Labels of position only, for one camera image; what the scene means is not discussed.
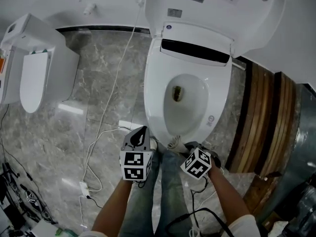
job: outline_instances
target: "person's leg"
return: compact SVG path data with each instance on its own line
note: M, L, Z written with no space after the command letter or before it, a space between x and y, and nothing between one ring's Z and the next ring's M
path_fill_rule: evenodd
M184 201L182 182L179 175L180 165L184 158L179 156L158 143L158 151L162 153L162 196L161 196L161 215L159 224L155 233L158 237L168 237L165 227L174 219L188 213L187 205ZM175 236L189 236L189 230L192 228L190 218L174 224L170 232Z
M144 187L134 184L132 195L128 201L126 214L120 237L152 237L154 236L152 223L153 195L156 179L159 173L159 153L153 153L152 167L147 176Z

